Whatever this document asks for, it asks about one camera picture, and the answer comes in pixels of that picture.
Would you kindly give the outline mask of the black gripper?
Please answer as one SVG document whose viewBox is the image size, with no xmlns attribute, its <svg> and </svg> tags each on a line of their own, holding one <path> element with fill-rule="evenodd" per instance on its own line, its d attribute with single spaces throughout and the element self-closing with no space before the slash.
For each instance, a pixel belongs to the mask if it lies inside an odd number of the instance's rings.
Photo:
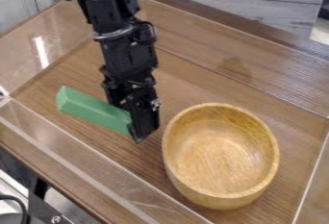
<svg viewBox="0 0 329 224">
<path fill-rule="evenodd" d="M 96 34 L 93 40 L 100 44 L 104 58 L 101 87 L 108 103 L 128 109 L 132 119 L 128 130 L 134 140 L 142 142 L 159 128 L 159 101 L 152 77 L 152 70 L 158 67 L 156 29 L 150 22 L 135 21 L 122 30 Z"/>
</svg>

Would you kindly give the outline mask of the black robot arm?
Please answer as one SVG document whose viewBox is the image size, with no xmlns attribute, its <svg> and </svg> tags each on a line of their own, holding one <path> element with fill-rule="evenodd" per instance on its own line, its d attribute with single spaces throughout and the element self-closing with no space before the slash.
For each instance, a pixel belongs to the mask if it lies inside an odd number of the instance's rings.
<svg viewBox="0 0 329 224">
<path fill-rule="evenodd" d="M 131 120 L 123 132 L 142 141 L 159 127 L 159 101 L 152 70 L 158 67 L 154 43 L 156 29 L 135 17 L 138 0 L 76 0 L 92 26 L 104 58 L 101 87 L 108 103 L 104 110 L 119 111 Z"/>
</svg>

